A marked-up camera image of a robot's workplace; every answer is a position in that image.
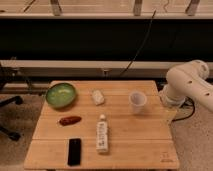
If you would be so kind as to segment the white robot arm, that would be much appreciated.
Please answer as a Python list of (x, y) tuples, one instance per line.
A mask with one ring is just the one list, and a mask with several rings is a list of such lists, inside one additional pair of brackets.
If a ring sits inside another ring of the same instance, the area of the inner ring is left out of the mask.
[(176, 65), (166, 73), (167, 84), (159, 92), (164, 106), (180, 107), (187, 97), (213, 112), (213, 85), (206, 79), (209, 67), (202, 60)]

